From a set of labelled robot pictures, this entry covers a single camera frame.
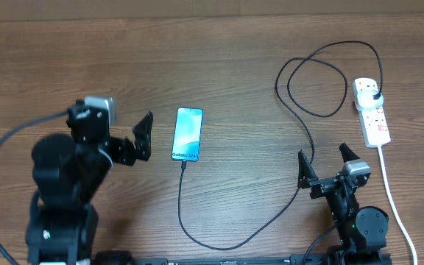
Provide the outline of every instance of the wall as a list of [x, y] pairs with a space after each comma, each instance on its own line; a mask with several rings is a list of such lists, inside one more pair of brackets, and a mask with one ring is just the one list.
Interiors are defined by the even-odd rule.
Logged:
[[0, 21], [424, 12], [424, 0], [0, 0]]

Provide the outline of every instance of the wooden table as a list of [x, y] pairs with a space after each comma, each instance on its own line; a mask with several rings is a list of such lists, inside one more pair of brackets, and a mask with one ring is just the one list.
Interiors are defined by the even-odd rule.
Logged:
[[[180, 163], [170, 158], [176, 109], [192, 106], [205, 112], [201, 158], [185, 171], [183, 222], [206, 244], [232, 246], [289, 201], [297, 184], [297, 152], [311, 154], [300, 123], [274, 94], [280, 67], [326, 43], [353, 39], [371, 43], [381, 55], [392, 134], [392, 143], [384, 147], [389, 181], [424, 264], [422, 13], [0, 23], [0, 137], [89, 94], [119, 99], [119, 123], [111, 130], [115, 136], [132, 137], [131, 126], [151, 110], [150, 161], [115, 166], [93, 200], [100, 215], [94, 252], [131, 250], [138, 258], [169, 259], [302, 253], [332, 225], [326, 201], [310, 200], [308, 190], [237, 250], [208, 250], [184, 235], [177, 220]], [[365, 46], [335, 46], [318, 58], [340, 67], [349, 82], [379, 79], [375, 57]], [[289, 73], [280, 82], [282, 93]], [[292, 87], [303, 106], [329, 113], [341, 100], [344, 83], [334, 70], [308, 63]], [[342, 142], [370, 163], [372, 175], [357, 191], [358, 201], [389, 214], [384, 252], [395, 264], [409, 264], [411, 254], [386, 198], [377, 151], [366, 148], [361, 137], [353, 94], [329, 119], [297, 112], [313, 133], [318, 175], [334, 176], [341, 169]], [[27, 257], [29, 199], [36, 189], [30, 152], [38, 139], [56, 132], [69, 132], [64, 119], [24, 130], [0, 151], [0, 240], [21, 263]], [[338, 244], [336, 234], [314, 252], [332, 244]], [[0, 264], [5, 263], [0, 256]]]

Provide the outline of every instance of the white power strip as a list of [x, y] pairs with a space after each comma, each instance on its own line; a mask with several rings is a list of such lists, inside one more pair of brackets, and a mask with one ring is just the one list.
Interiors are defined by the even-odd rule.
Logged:
[[382, 104], [384, 98], [372, 99], [372, 95], [377, 93], [377, 82], [370, 78], [358, 78], [353, 82], [354, 102], [358, 109], [359, 121], [361, 122], [362, 135], [367, 147], [377, 147], [379, 158], [381, 160], [382, 178], [386, 188], [387, 197], [389, 198], [390, 207], [394, 212], [398, 226], [402, 230], [407, 242], [409, 243], [411, 253], [413, 255], [413, 264], [418, 265], [417, 251], [411, 238], [403, 226], [398, 216], [392, 194], [390, 193], [389, 181], [387, 180], [386, 166], [382, 154], [382, 146], [390, 142], [389, 128], [384, 114]]
[[377, 147], [389, 143], [389, 128], [387, 127], [387, 120], [382, 106], [377, 107], [377, 105], [372, 105], [372, 107], [360, 107], [360, 101], [358, 101], [358, 94], [372, 95], [372, 93], [367, 92], [377, 93], [377, 82], [370, 78], [358, 78], [353, 82], [353, 92], [366, 146]]

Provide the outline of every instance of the electrical socket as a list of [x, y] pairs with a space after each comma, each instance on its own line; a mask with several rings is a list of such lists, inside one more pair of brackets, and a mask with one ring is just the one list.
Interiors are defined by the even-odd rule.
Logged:
[[389, 128], [387, 127], [387, 120], [384, 109], [378, 106], [380, 102], [373, 107], [363, 107], [358, 104], [359, 94], [378, 92], [377, 82], [370, 78], [358, 78], [353, 83], [353, 93], [355, 98], [355, 105], [358, 109], [359, 121], [361, 122], [362, 134], [364, 143], [367, 147], [383, 146], [390, 142]]

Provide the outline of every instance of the blue phone screen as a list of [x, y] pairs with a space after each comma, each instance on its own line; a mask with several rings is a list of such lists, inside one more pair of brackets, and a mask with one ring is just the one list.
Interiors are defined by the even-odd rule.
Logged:
[[172, 158], [174, 160], [199, 160], [202, 110], [180, 107], [177, 109]]

